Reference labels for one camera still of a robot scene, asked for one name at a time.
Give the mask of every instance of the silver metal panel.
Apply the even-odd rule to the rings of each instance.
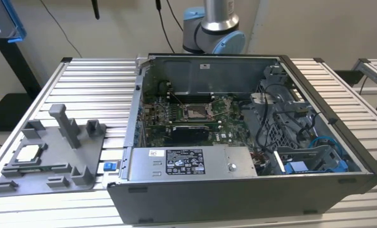
[[[357,138],[362,140],[364,145],[370,149],[373,157],[377,160],[377,113],[369,108],[352,89],[342,84],[338,77],[333,75],[326,66],[318,64],[312,58],[293,59],[296,65],[320,65],[322,69],[317,69],[320,73],[308,74],[326,75],[336,81],[336,85],[316,85],[316,89],[322,92],[348,92],[352,95],[353,102],[344,101],[344,99],[332,98],[330,103],[337,113],[369,113],[374,117],[374,120],[365,121],[345,121],[346,126],[352,129]],[[38,109],[46,111],[50,103],[44,103],[48,95],[54,89],[66,88],[90,88],[90,94],[77,94],[78,96],[98,95],[97,89],[101,88],[134,88],[134,83],[122,82],[58,82],[60,73],[66,66],[120,66],[134,65],[134,60],[124,59],[73,59],[69,64],[62,64],[54,72],[49,82],[46,83],[42,92],[38,95],[36,102],[29,108],[25,116],[36,116]],[[128,101],[105,101],[82,100],[80,102],[65,101],[69,111],[85,110],[118,110],[125,111],[130,105]],[[44,124],[56,125],[54,120],[41,120]],[[128,119],[126,118],[104,118],[100,119],[109,128],[106,131],[106,140],[101,153],[102,162],[114,162],[121,159],[122,156],[122,133],[126,130]],[[85,119],[77,119],[78,124],[85,124]],[[11,159],[12,151],[16,149],[23,135],[13,133],[0,150],[0,170],[4,163]],[[0,198],[0,227],[5,228],[15,224],[17,227],[110,227],[110,226],[126,226],[118,217],[117,210],[113,206],[108,192],[104,190],[105,184],[109,181],[117,180],[117,175],[113,173],[98,170],[102,176],[97,177],[94,191],[80,193],[64,193],[50,195],[34,195],[34,196],[19,196]],[[236,221],[218,221],[218,222],[201,222],[188,224],[169,224],[166,227],[178,228],[221,228],[221,227],[285,227],[285,228],[354,228],[354,227],[377,227],[377,186],[364,195],[348,196],[325,214],[293,216],[281,218],[261,218]]]
[[[237,177],[256,177],[256,169],[246,147],[228,147],[226,145],[196,146],[193,149],[202,150],[201,160],[204,165],[204,174],[180,174],[169,175],[169,172],[177,172],[177,167],[168,166],[168,150],[186,150],[188,147],[161,147],[161,148],[134,148],[130,161],[130,172],[128,180],[130,181],[204,181],[226,180]],[[161,151],[164,156],[149,156],[152,150]],[[228,168],[228,164],[234,164],[236,170]]]

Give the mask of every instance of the aluminum extrusion table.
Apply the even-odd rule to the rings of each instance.
[[[293,59],[312,85],[337,112],[377,160],[377,111],[357,95],[324,62]],[[104,163],[122,157],[122,142],[134,90],[134,59],[72,59],[62,62],[21,122],[0,149],[0,170],[23,138],[28,119],[56,125],[48,115],[52,104],[66,105],[66,115],[78,124],[98,119],[108,130],[94,191],[0,198],[0,227],[130,227],[122,223],[105,190],[117,171],[104,172]],[[377,186],[364,195],[348,196],[325,214],[236,221],[162,225],[198,227],[356,228],[377,227]]]

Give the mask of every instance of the circuit board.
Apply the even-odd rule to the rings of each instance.
[[[232,97],[214,97],[205,104],[173,104],[160,97],[144,105],[144,123],[146,147],[216,144],[253,147],[238,102]],[[197,128],[206,132],[206,138],[176,142],[177,127],[192,129],[190,132],[182,132],[182,137],[190,137],[192,134],[202,136],[197,130],[193,132],[193,128]]]

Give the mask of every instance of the blue tab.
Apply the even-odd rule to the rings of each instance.
[[[104,171],[108,172],[108,171],[116,171],[117,170],[117,164],[116,163],[112,163],[112,162],[106,162],[104,164]]]

